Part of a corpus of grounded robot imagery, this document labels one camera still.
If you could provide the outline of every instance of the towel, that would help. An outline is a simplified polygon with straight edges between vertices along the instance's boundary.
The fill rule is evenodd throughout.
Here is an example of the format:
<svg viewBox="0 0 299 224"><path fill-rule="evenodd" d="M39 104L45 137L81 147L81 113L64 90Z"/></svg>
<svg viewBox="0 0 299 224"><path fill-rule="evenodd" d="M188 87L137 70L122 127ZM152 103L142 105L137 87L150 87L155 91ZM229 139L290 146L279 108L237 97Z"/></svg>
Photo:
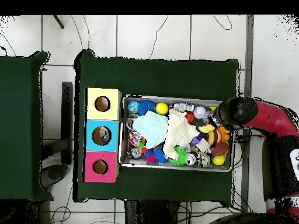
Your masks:
<svg viewBox="0 0 299 224"><path fill-rule="evenodd" d="M168 119L165 116L147 111L143 116L138 117L133 123L133 129L138 131L146 140L145 147L151 149L166 138Z"/></svg>
<svg viewBox="0 0 299 224"><path fill-rule="evenodd" d="M199 135L196 126L190 125L185 118L187 113L180 113L174 109L169 110L168 130L163 147L163 152L173 160L178 159L178 153L175 152L175 146L185 146Z"/></svg>

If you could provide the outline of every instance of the metal tray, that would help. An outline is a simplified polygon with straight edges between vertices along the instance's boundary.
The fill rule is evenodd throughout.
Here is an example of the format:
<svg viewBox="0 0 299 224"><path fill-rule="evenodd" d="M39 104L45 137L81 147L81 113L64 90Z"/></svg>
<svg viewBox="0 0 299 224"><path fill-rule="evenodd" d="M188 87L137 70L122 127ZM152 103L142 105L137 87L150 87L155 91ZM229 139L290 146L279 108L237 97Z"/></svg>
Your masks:
<svg viewBox="0 0 299 224"><path fill-rule="evenodd" d="M131 164L129 162L129 158L126 156L126 138L128 136L128 128L126 127L126 119L128 118L128 111L127 111L127 105L130 101L136 100L138 102L142 100L152 100L155 103L159 102L165 102L166 104L174 104L177 102L185 102L185 103L191 103L194 104L194 106L203 106L206 109L209 106L218 106L221 101L216 100L195 100L195 99L182 99L182 98L169 98L169 97L156 97L156 96L133 96L133 95L125 95L123 96L123 99L121 101L121 107L123 108L123 119L120 123L120 132L119 132L119 163L122 166L125 167L147 167L147 168L155 168L155 169L176 169L176 170L192 170L192 171L210 171L210 172L228 172L233 167L234 162L234 143L235 143L235 132L233 129L231 129L230 132L230 152L227 154L226 160L222 166L216 166L212 163L210 163L207 167L202 168L198 167L196 165L193 166L175 166L174 164L168 163L147 163L147 164ZM196 128L199 125L203 125L204 123L200 120L197 120L192 123L193 125L196 125Z"/></svg>

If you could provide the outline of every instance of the blue block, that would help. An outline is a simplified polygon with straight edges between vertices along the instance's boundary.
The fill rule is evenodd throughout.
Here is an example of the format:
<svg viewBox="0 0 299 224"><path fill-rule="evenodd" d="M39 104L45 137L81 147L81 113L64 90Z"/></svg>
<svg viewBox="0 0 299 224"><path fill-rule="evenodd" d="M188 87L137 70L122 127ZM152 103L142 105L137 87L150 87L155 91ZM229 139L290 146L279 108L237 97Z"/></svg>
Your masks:
<svg viewBox="0 0 299 224"><path fill-rule="evenodd" d="M86 151L116 151L118 121L87 120L86 125ZM92 132L96 127L107 127L111 132L111 139L107 145L98 145L92 140Z"/></svg>

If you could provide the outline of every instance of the table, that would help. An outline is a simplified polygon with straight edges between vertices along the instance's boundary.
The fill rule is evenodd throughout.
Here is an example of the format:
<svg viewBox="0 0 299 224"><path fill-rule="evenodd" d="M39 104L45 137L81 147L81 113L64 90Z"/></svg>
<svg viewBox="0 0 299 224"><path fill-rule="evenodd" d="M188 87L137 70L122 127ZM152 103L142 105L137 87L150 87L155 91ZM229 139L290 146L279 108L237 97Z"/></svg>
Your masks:
<svg viewBox="0 0 299 224"><path fill-rule="evenodd" d="M182 171L121 167L113 184L83 183L84 89L115 88L126 94L225 100L236 95L238 61L165 61L96 58L82 50L75 59L74 200L85 198L220 201L231 205L232 171Z"/></svg>

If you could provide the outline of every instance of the purple ball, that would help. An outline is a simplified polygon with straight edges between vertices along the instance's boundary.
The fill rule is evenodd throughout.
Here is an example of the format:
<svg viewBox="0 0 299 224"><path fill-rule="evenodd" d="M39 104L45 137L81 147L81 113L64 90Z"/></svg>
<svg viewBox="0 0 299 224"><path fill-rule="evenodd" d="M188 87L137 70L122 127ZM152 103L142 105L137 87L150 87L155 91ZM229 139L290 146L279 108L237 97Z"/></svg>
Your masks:
<svg viewBox="0 0 299 224"><path fill-rule="evenodd" d="M194 117L198 118L199 120L204 117L205 113L206 113L206 109L204 107L199 107L199 106L195 107L193 111Z"/></svg>

